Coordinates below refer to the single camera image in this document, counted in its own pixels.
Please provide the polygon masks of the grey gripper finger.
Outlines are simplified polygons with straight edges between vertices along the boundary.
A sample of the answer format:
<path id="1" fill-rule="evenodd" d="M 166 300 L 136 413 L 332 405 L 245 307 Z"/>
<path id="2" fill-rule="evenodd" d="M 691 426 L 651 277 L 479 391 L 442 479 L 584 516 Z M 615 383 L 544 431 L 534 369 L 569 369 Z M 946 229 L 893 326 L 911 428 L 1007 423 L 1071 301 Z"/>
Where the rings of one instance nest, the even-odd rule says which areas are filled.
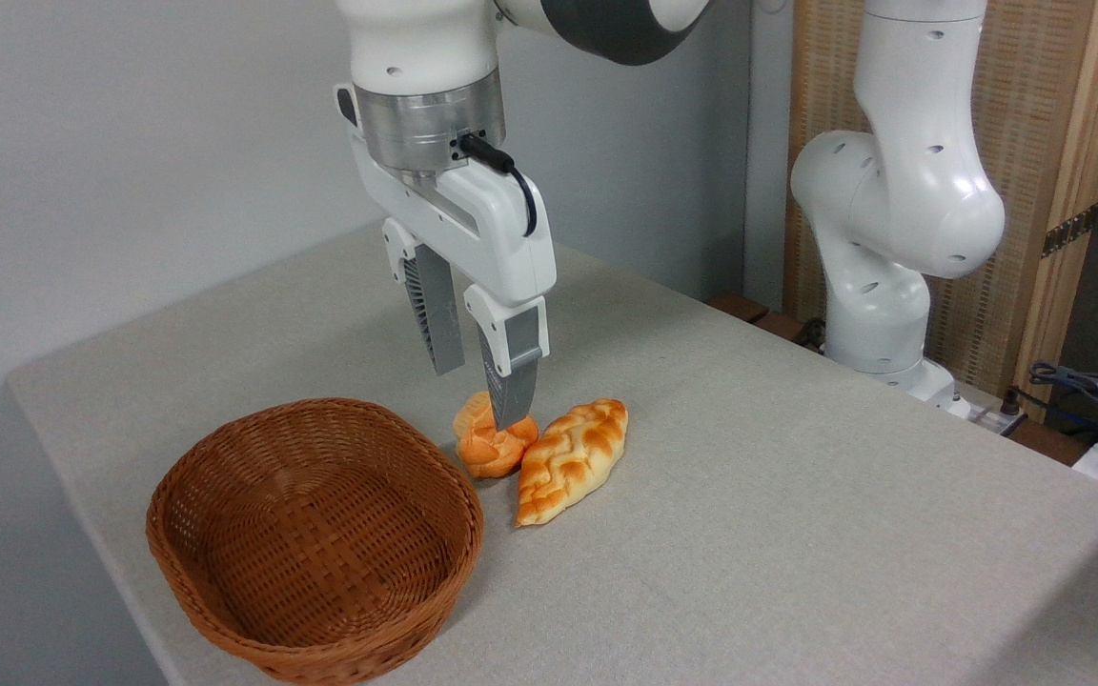
<path id="1" fill-rule="evenodd" d="M 506 307 L 480 285 L 467 286 L 463 301 L 477 322 L 494 425 L 509 430 L 531 412 L 538 366 L 549 355 L 546 301 Z"/>
<path id="2" fill-rule="evenodd" d="M 463 344 L 455 299 L 452 266 L 394 218 L 382 225 L 393 278 L 408 293 L 421 338 L 435 373 L 463 366 Z"/>

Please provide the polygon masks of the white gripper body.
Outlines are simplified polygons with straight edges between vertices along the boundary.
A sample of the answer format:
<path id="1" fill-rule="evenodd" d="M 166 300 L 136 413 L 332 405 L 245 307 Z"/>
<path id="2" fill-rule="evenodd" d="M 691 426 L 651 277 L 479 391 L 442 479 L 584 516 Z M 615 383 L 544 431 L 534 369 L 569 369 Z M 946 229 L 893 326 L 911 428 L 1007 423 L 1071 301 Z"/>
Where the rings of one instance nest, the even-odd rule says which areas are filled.
<path id="1" fill-rule="evenodd" d="M 524 183 L 538 214 L 535 233 L 526 235 L 527 203 L 514 175 L 466 162 L 435 175 L 432 184 L 416 184 L 376 161 L 363 140 L 362 109 L 355 104 L 352 87 L 335 90 L 363 187 L 389 217 L 506 307 L 552 290 L 554 246 L 535 182 Z"/>

